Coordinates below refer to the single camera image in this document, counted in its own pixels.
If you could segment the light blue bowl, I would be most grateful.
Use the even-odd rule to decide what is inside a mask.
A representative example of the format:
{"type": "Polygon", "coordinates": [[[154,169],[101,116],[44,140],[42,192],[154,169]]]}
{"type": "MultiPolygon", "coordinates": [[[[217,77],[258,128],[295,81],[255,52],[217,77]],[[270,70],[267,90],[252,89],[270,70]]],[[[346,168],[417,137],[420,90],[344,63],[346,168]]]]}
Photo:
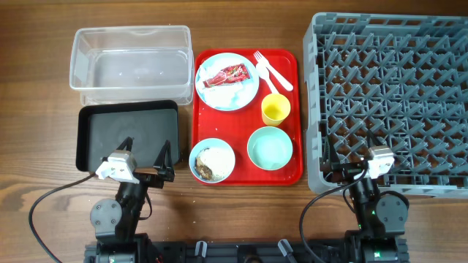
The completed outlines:
{"type": "Polygon", "coordinates": [[[219,182],[208,182],[208,181],[204,181],[202,180],[197,172],[195,171],[195,157],[196,155],[204,148],[209,148],[209,147],[220,147],[220,148],[227,148],[227,149],[230,149],[233,153],[233,149],[231,148],[231,146],[229,144],[227,144],[224,140],[221,140],[221,139],[218,139],[218,138],[208,138],[208,139],[204,139],[204,140],[201,140],[200,142],[198,142],[193,148],[192,148],[192,151],[189,155],[189,168],[190,170],[192,171],[192,174],[195,176],[196,179],[198,179],[200,182],[202,183],[208,183],[208,184],[215,184],[215,183],[221,183],[222,181],[226,180],[231,174],[225,178],[224,180],[222,181],[219,181],[219,182]]]}

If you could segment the yellow plastic cup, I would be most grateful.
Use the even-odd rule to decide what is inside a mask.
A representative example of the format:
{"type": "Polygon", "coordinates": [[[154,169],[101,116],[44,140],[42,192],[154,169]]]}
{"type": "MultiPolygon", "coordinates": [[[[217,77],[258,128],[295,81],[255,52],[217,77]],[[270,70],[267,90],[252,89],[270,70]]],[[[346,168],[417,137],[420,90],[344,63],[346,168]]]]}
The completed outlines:
{"type": "Polygon", "coordinates": [[[278,126],[290,111],[290,100],[282,94],[269,94],[261,102],[262,120],[267,126],[278,126]]]}

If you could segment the green bowl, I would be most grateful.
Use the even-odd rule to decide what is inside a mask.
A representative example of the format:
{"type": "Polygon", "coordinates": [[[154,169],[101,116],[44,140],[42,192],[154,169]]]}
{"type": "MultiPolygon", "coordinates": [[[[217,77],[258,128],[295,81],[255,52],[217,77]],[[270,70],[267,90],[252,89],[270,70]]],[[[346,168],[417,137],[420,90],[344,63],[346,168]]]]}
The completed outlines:
{"type": "Polygon", "coordinates": [[[274,171],[292,158],[293,143],[287,133],[274,126],[264,126],[252,133],[247,142],[250,161],[258,168],[274,171]]]}

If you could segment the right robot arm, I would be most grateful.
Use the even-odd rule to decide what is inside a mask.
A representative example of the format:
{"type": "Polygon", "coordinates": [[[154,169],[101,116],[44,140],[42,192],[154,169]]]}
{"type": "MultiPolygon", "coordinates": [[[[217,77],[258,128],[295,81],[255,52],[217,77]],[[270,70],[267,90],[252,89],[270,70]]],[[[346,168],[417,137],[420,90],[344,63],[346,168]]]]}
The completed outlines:
{"type": "Polygon", "coordinates": [[[338,181],[348,189],[357,230],[345,232],[341,246],[342,262],[397,262],[410,260],[405,223],[409,200],[396,191],[380,191],[377,178],[387,174],[395,158],[393,151],[367,133],[368,153],[361,160],[340,161],[332,139],[326,139],[323,168],[339,175],[338,181]]]}

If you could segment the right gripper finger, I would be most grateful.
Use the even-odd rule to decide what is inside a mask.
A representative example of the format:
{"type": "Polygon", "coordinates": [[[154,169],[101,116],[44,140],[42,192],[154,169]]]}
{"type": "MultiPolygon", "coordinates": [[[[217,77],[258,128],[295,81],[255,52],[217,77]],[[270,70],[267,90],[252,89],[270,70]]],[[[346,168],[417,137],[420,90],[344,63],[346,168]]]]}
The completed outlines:
{"type": "Polygon", "coordinates": [[[339,167],[341,165],[340,159],[329,135],[327,135],[325,139],[325,148],[322,155],[321,165],[325,167],[339,167]]]}
{"type": "Polygon", "coordinates": [[[368,148],[374,146],[382,146],[382,143],[376,138],[376,136],[371,130],[368,130],[366,133],[366,142],[368,148]]]}

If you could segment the red snack wrapper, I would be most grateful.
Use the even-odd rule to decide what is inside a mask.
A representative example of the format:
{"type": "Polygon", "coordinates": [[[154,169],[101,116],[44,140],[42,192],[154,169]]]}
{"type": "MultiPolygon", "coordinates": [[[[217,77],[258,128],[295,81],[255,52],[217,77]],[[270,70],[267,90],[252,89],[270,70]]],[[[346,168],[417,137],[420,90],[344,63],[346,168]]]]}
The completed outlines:
{"type": "Polygon", "coordinates": [[[213,77],[204,80],[203,85],[205,88],[213,88],[220,85],[240,83],[249,78],[250,74],[245,64],[236,64],[227,66],[217,72],[213,77]]]}

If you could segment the rice and food scraps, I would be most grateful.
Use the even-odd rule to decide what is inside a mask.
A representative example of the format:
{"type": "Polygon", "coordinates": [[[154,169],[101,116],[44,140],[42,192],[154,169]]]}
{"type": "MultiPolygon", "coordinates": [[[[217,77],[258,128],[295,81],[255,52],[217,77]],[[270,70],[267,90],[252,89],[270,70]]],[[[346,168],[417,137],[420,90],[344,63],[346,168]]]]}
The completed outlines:
{"type": "Polygon", "coordinates": [[[195,171],[208,182],[219,182],[227,178],[235,166],[234,153],[227,148],[209,147],[195,157],[195,171]]]}

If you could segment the light blue plate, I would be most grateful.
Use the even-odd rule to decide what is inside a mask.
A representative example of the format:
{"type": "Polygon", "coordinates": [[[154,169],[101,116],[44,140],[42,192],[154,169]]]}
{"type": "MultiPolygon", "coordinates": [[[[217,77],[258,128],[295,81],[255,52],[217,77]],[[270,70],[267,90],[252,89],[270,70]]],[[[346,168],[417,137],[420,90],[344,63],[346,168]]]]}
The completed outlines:
{"type": "Polygon", "coordinates": [[[195,90],[209,107],[234,111],[257,95],[260,80],[253,63],[235,53],[218,53],[205,59],[195,75],[195,90]]]}

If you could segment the white napkin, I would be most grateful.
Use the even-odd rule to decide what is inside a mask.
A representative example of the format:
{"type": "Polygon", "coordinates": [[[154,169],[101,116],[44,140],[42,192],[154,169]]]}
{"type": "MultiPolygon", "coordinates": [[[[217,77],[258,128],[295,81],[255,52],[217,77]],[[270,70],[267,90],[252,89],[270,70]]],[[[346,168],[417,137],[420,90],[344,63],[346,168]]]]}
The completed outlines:
{"type": "Polygon", "coordinates": [[[198,95],[208,106],[218,110],[233,110],[246,104],[250,93],[248,84],[234,83],[205,88],[203,81],[208,78],[205,72],[198,72],[195,83],[198,95]]]}

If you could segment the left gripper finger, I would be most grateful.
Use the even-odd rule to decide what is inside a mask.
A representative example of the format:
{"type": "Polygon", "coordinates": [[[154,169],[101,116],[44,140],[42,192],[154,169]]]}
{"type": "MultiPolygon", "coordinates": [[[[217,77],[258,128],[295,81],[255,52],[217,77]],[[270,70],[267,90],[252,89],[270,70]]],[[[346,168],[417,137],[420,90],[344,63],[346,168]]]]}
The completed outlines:
{"type": "Polygon", "coordinates": [[[170,141],[166,140],[153,165],[157,172],[174,172],[170,149],[170,141]]]}
{"type": "Polygon", "coordinates": [[[127,137],[118,147],[117,150],[131,151],[133,144],[133,138],[127,137]]]}

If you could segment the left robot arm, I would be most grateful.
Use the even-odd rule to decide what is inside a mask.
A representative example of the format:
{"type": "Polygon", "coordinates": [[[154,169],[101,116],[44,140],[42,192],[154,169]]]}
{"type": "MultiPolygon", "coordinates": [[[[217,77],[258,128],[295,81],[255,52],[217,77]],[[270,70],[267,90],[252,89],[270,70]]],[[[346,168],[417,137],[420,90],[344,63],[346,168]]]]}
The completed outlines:
{"type": "Polygon", "coordinates": [[[102,199],[93,206],[90,221],[95,229],[97,244],[87,247],[85,262],[163,262],[163,255],[147,234],[137,234],[144,204],[150,204],[149,188],[163,188],[172,182],[175,171],[170,153],[170,141],[159,152],[153,168],[154,174],[138,172],[132,154],[131,137],[126,138],[109,156],[102,159],[96,170],[98,178],[112,178],[120,183],[113,199],[102,199]]]}

